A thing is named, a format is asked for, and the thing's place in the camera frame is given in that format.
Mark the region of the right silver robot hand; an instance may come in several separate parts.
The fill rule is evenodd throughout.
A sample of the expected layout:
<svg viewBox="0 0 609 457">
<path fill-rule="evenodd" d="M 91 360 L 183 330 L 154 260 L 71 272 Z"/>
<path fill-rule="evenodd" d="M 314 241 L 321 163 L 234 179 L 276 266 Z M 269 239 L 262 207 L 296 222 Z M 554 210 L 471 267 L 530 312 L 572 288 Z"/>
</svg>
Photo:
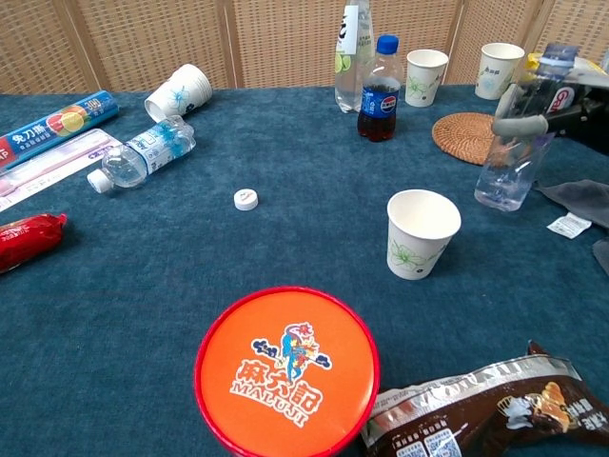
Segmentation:
<svg viewBox="0 0 609 457">
<path fill-rule="evenodd" d="M 502 137 L 554 133 L 608 153 L 608 73 L 576 57 L 551 64 L 527 56 L 524 74 L 501 97 L 491 130 Z"/>
</svg>

